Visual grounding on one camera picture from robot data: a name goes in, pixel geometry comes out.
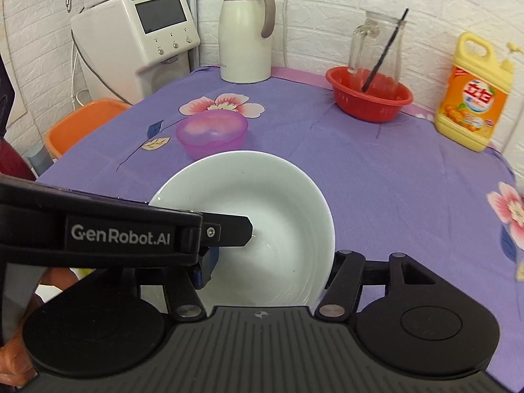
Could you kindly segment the person's left hand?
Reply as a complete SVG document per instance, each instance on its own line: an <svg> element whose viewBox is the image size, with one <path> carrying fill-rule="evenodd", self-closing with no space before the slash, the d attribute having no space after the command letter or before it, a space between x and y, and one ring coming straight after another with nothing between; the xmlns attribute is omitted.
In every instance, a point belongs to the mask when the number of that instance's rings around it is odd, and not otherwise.
<svg viewBox="0 0 524 393"><path fill-rule="evenodd" d="M69 268L50 268L40 279L40 284L52 286L63 291L78 282L76 273ZM26 307L17 333L1 348L1 388L20 388L35 377L35 369L24 346L21 325L35 309L44 304L36 293Z"/></svg>

